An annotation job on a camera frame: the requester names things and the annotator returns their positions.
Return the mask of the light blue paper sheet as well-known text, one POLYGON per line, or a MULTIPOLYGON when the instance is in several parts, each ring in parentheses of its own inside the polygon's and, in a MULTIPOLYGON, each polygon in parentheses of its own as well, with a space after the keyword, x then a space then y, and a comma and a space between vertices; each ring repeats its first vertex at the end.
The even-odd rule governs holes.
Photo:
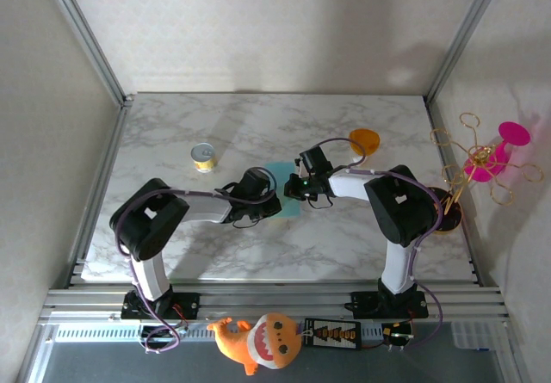
POLYGON ((291 174, 295 173, 293 162, 272 162, 263 166, 269 170, 275 177, 277 185, 276 196, 281 204, 282 210, 274 215, 274 218, 290 219, 300 216, 300 203, 297 200, 288 198, 284 195, 285 183, 289 180, 291 174))

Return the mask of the white cup with orange lid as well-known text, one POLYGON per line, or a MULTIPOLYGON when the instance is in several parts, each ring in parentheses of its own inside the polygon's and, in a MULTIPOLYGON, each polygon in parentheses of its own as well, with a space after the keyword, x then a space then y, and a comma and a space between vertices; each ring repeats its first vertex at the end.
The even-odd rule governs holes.
POLYGON ((349 139, 351 149, 351 160, 365 162, 373 155, 380 146, 380 136, 373 130, 367 128, 357 128, 350 132, 349 139))

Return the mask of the small tin can yellow label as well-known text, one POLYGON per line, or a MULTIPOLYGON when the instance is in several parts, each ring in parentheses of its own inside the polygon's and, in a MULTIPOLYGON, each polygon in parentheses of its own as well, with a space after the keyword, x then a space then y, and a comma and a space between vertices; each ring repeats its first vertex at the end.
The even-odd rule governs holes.
POLYGON ((195 145, 190 152, 195 168, 201 173, 212 171, 216 165, 215 150, 209 143, 195 145))

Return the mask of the orange shark plush toy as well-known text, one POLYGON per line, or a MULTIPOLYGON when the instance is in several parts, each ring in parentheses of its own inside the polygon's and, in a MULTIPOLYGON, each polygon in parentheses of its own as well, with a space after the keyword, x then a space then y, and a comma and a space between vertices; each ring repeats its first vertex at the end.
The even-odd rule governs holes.
POLYGON ((285 368, 300 353, 300 326, 284 314, 264 314, 255 324, 239 320, 235 332, 231 325, 231 318, 222 318, 209 324, 207 330, 214 333, 220 352, 241 364, 248 376, 254 375, 260 366, 272 370, 285 368))

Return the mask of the black power adapter module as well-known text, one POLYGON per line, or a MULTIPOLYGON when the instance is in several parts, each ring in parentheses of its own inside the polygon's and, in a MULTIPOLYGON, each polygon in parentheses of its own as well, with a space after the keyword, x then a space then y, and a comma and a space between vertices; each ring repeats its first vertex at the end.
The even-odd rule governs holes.
POLYGON ((404 350, 404 348, 415 339, 411 320, 383 323, 381 329, 383 337, 382 343, 387 346, 389 350, 394 347, 404 350))
POLYGON ((178 345, 170 330, 163 326, 143 326, 140 329, 139 343, 150 349, 165 349, 178 345))

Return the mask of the pink plastic wine glass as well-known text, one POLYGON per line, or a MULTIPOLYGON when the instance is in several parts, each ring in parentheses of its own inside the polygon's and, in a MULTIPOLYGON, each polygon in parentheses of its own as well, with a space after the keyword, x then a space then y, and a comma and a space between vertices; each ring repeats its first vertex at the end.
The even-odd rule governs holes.
POLYGON ((469 149, 463 166, 469 181, 490 182, 511 165, 511 149, 531 141, 528 130, 512 121, 502 122, 498 134, 501 140, 496 145, 475 145, 469 149))

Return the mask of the clear plastic organizer box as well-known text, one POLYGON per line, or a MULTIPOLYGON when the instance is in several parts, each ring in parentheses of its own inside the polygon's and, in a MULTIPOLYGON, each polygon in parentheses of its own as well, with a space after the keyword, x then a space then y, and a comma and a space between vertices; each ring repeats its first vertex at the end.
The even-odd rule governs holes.
POLYGON ((475 351, 500 349, 500 331, 492 322, 455 321, 450 327, 454 345, 458 349, 475 351))

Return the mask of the aluminium rail bed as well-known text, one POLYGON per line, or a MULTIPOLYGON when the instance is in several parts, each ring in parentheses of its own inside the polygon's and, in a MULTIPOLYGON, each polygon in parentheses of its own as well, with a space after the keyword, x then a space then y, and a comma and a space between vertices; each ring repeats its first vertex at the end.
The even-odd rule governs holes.
MULTIPOLYGON (((189 282, 176 284, 176 292, 200 295, 198 320, 223 317, 255 319, 266 312, 289 317, 351 319, 344 308, 350 294, 374 291, 376 283, 361 282, 189 282)), ((443 309, 447 321, 458 319, 508 318, 503 294, 497 287, 472 282, 437 282, 427 286, 443 309)), ((46 295, 39 314, 41 324, 76 322, 119 322, 127 284, 87 283, 67 289, 53 289, 46 295)))

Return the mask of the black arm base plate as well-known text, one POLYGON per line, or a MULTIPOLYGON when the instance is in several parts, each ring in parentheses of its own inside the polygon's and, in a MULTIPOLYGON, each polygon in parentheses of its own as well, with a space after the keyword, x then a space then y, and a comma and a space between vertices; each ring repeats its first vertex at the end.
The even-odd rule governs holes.
POLYGON ((425 295, 414 290, 402 294, 383 291, 354 292, 344 307, 354 319, 410 319, 428 318, 425 295))
MULTIPOLYGON (((175 293, 168 292, 165 296, 150 301, 149 304, 154 312, 165 320, 186 320, 197 319, 200 306, 200 295, 198 293, 175 293)), ((153 316, 140 298, 138 292, 133 290, 125 295, 121 308, 121 319, 145 320, 153 316)))

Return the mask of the aluminium side rail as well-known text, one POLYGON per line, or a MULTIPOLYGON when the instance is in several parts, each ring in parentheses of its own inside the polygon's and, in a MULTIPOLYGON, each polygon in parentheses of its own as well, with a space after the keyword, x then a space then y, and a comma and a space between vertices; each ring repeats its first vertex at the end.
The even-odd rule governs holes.
MULTIPOLYGON (((432 130, 437 128, 444 128, 445 130, 444 120, 436 102, 428 103, 425 99, 426 98, 424 98, 424 103, 432 130)), ((436 148, 442 166, 456 163, 455 154, 450 146, 437 146, 436 148)), ((496 282, 492 278, 491 273, 489 273, 486 264, 484 244, 475 221, 475 217, 477 216, 476 207, 469 188, 467 188, 466 193, 461 194, 459 199, 459 205, 462 210, 462 219, 459 226, 460 232, 465 239, 477 283, 483 287, 495 286, 496 282)))
POLYGON ((71 247, 71 254, 63 274, 60 276, 60 286, 68 288, 71 279, 79 263, 85 261, 91 239, 96 229, 96 223, 107 191, 108 182, 119 151, 121 139, 127 122, 132 100, 125 101, 115 118, 113 130, 109 134, 108 142, 101 156, 101 161, 96 170, 90 193, 84 208, 83 217, 78 226, 77 236, 71 247))

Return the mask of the aluminium frame post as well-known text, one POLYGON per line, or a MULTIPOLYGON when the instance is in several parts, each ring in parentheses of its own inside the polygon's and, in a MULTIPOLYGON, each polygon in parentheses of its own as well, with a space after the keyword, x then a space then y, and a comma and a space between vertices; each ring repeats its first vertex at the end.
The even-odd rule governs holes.
POLYGON ((436 70, 436 75, 430 82, 430 86, 424 94, 424 102, 427 108, 436 101, 438 95, 443 90, 449 76, 466 49, 468 42, 473 36, 475 29, 479 25, 480 20, 486 13, 486 10, 491 2, 492 0, 473 0, 470 4, 465 17, 460 23, 455 37, 449 46, 449 49, 444 54, 443 62, 436 70))
POLYGON ((115 104, 131 107, 134 96, 121 86, 77 0, 55 1, 115 104))

